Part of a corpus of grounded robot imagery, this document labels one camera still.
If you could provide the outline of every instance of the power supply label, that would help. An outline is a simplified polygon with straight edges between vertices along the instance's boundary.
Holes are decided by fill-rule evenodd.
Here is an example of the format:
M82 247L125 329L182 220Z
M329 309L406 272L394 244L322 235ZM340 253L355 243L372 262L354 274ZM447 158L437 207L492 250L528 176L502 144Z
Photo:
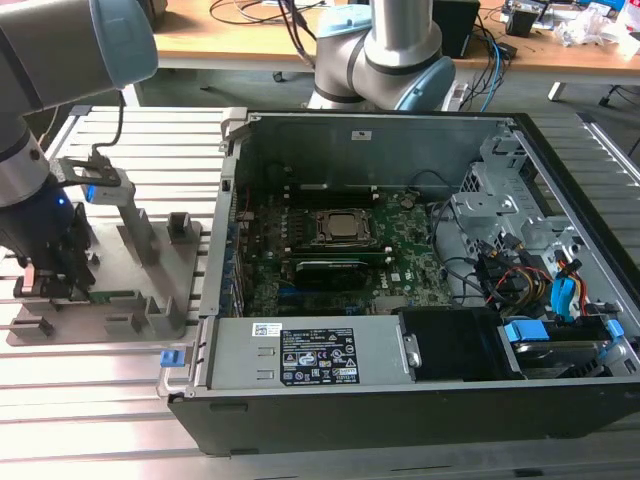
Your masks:
M282 330L280 355L287 387L360 383L352 328Z

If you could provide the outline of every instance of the metal bracket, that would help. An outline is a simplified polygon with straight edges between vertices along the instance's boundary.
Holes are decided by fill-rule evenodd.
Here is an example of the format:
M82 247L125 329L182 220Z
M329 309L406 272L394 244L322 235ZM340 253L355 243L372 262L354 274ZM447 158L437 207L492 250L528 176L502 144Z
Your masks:
M149 325L151 325L153 331L157 333L167 333L179 330L184 327L186 320L175 305L173 297L169 297L164 312L160 311L158 304L153 297L147 298L144 316L149 322Z
M44 317L15 318L10 325L0 326L0 331L8 330L18 338L45 339L53 334L54 328Z
M72 185L99 185L101 187L119 187L120 177L107 157L99 156L101 160L85 162L70 158L58 158L50 162L50 170L58 179L61 187ZM82 174L75 172L76 168L82 169Z
M191 216L186 212L171 212L167 219L167 233L172 245L182 245L197 241Z
M109 335L137 335L142 325L135 313L114 314L105 317L104 329Z

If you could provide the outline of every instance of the green circuit board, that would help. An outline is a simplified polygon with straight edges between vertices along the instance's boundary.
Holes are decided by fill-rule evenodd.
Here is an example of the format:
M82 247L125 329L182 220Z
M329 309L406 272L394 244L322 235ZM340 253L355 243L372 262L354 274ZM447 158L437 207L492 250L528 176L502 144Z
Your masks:
M373 208L363 209L373 242L393 248L393 262L367 270L361 288L304 291L296 288L285 254L292 235L288 218L302 217L305 242L313 240L317 211L265 202L245 222L244 315L309 316L389 314L404 306L450 305L451 292L429 245L424 204L405 191L380 192Z

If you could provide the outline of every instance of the sticker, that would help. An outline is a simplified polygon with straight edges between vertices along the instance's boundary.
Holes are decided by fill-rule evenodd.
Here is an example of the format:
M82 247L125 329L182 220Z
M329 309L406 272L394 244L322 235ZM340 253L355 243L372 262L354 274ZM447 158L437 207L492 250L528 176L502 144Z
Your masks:
M287 387L360 383L352 328L282 330L280 352Z
M351 132L351 140L364 140L368 142L369 140L371 140L372 135L373 132L371 130L354 130L353 132Z
M254 337L279 337L281 323L254 323L251 335Z

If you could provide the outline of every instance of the black cable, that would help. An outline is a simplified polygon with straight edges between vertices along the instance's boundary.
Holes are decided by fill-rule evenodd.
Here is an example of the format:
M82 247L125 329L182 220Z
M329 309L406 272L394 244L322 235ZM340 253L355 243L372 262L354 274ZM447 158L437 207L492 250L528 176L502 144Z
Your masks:
M409 191L413 191L415 193L420 193L417 190L414 189L415 183L418 180L418 178L420 178L420 175L424 174L424 173L430 173L431 175L433 175L434 177L437 177L438 180L440 180L442 183L444 183L447 187L449 187L449 189L451 190L451 193L456 193L458 191L457 188L455 188L453 185L451 185L451 183L449 183L442 175L440 175L438 172L436 172L435 170L432 170L431 168L423 168L422 170L418 170L413 177L411 177L411 180L409 180L409 182L407 182L407 189Z
M296 30L296 22L292 18L293 25L289 25L289 19L287 18L287 14L284 9L285 0L278 0L278 8L280 8L280 13L282 15L282 19L284 20L284 25L287 28L287 33L289 34L289 38L291 39L291 43L293 43L296 52L300 56L303 62L309 65L313 70L315 70L315 64L313 59L307 54L307 51L304 49L304 45L300 41L300 37L298 36L298 32Z
M617 93L623 100L625 100L626 102L630 103L631 105L633 105L634 107L640 108L640 104L634 102L633 100L629 100L627 97L625 97L624 95L622 95L622 92L620 92L620 89L616 89L615 93Z
M49 122L49 126L44 131L42 135L38 138L38 145L42 145L42 142L49 136L51 130L53 129L53 124L56 123L56 119L58 118L58 113L60 112L60 106L57 106L53 110L53 115L51 116L51 121Z
M442 260L442 258L440 257L440 253L438 252L438 247L436 245L436 235L437 235L437 232L438 232L438 226L440 225L440 221L442 220L442 216L444 215L444 211L447 209L447 207L451 208L451 211L453 211L453 206L451 205L451 200L447 200L442 205L442 207L440 208L440 212L438 212L438 217L437 217L436 221L433 223L432 228L431 228L431 249L433 250L433 256L435 257L436 261L447 271L447 273L449 275L451 275L454 278L457 278L463 284L469 285L474 290L477 290L478 292L484 294L484 290L482 289L482 287L480 285L478 285L475 282L472 282L472 281L466 279L465 277L463 277L459 273L457 273L454 270L452 270L451 268L449 268L449 266L446 264L446 262L444 262Z
M473 100L476 97L489 93L491 89L491 84L493 83L492 73L494 72L495 62L497 61L496 51L493 48L493 45L496 44L496 39L491 33L491 31L485 28L480 15L477 16L477 19L479 22L479 25L476 25L477 32L482 33L482 35L478 35L477 33L474 33L474 36L482 40L485 44L485 48L487 49L487 65L485 66L480 76L475 77L474 82L469 87L468 95L463 99L462 103L460 104L460 108L467 105L466 111L469 111L471 109L473 105ZM498 90L498 88L500 88L503 85L504 77L507 73L507 70L511 66L511 59L509 59L508 61L505 61L503 56L501 56L500 60L501 60L500 71L498 72L498 78L496 81L496 85L494 86L494 92L493 92L494 95L495 95L495 92Z
M296 5L295 0L286 0L286 2L289 8L289 12L291 13L291 19L293 20L294 25L299 25L300 28L304 30L306 34L309 35L315 42L316 36L313 34L311 29L307 25L307 21L305 20L305 18L302 15L300 15L300 9Z
M636 143L633 144L633 147L631 147L631 150L629 150L629 153L627 153L627 157L630 157L631 155L633 155L633 152L636 151L636 148L638 148L638 145L640 145L640 137L638 137L638 140L636 140Z
M120 141L120 135L122 135L122 125L124 123L124 95L122 95L122 92L120 90L118 90L118 101L119 103L119 110L118 110L118 129L116 130L116 136L113 137L113 140L111 140L110 142L107 143L94 143L93 145L91 145L91 152L92 154L98 154L98 148L102 148L102 147L113 147L116 143L118 143Z
M296 37L296 42L302 50L304 50L304 46L302 45L302 40L300 40L300 35L298 35L298 25L300 23L298 19L298 14L296 10L296 2L295 0L283 0L285 5L287 6L287 10L289 10L289 14L291 15L291 30L293 31L293 36Z
M630 93L631 95L640 95L640 92L632 92L628 88L624 88L622 85L616 85L616 90L622 90L624 92Z
M245 26L246 25L264 25L264 24L268 24L270 22L273 23L276 20L281 20L282 19L282 14L278 14L278 15L273 15L271 17L256 18L254 20L247 20L246 22L245 21L238 22L238 21L235 21L235 20L227 20L227 19L218 17L213 13L214 10L216 10L216 9L218 9L220 7L224 7L226 5L234 5L235 4L234 1L228 1L228 2L224 2L224 3L223 2L224 2L224 0L216 0L215 2L213 2L209 6L209 16L211 18L213 18L214 20L220 22L220 23L225 23L227 25L245 25ZM307 6L302 7L302 8L296 8L296 10L298 12L304 12L304 11L310 10L312 8L315 8L315 7L319 7L320 5L324 5L324 4L325 4L325 1L321 0L319 2L314 3L313 5L307 5ZM240 6L240 10L242 10L244 12L248 8L256 6L256 5L262 5L262 1L256 0L256 1L253 1L253 2L246 3L244 5L241 5Z

